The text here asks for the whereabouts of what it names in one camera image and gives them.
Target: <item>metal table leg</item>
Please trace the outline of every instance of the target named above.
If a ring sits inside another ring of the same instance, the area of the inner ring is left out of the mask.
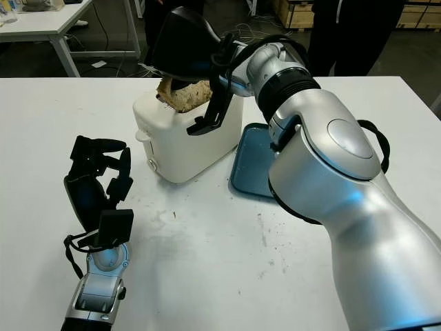
[[[63,64],[64,70],[69,77],[80,77],[80,74],[75,66],[74,60],[70,56],[69,46],[66,43],[63,35],[49,36],[51,44]]]

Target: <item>wooden pallet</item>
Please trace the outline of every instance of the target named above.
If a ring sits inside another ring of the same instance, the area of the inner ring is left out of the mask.
[[[307,29],[314,24],[312,5],[291,3],[288,0],[272,0],[274,12],[285,28]]]

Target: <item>bread slice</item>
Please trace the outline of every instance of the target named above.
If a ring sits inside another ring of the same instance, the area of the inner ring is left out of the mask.
[[[167,103],[177,112],[189,112],[190,110],[209,101],[212,91],[209,88],[209,81],[199,81],[190,84],[180,90],[172,90],[172,79],[162,78],[159,83],[156,98]]]

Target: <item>person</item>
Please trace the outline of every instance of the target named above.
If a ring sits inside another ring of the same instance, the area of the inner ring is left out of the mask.
[[[404,0],[315,0],[308,55],[313,76],[366,76],[396,27]]]
[[[180,6],[189,8],[202,15],[204,0],[145,0],[145,37],[149,47],[144,61],[145,64],[149,65],[152,61],[153,47],[167,14]]]

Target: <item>white desk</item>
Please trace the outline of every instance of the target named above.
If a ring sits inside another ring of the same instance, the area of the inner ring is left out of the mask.
[[[134,26],[129,0],[123,0],[128,20],[128,33],[133,42],[133,51],[70,52],[64,34],[78,21],[92,5],[92,0],[66,5],[58,12],[29,12],[19,14],[19,20],[0,28],[1,42],[50,41],[69,77],[80,77],[72,57],[114,57],[135,56],[139,58],[138,37]]]
[[[397,77],[319,82],[387,135],[387,177],[441,235],[438,119]],[[157,83],[0,79],[2,330],[59,330],[63,322],[78,281],[62,244],[82,230],[63,187],[78,134],[132,149],[134,184],[121,207],[135,213],[133,257],[114,330],[347,330],[325,229],[232,192],[234,153],[184,185],[147,167],[131,107]],[[244,125],[262,120],[245,100]],[[85,257],[76,259],[84,268]]]

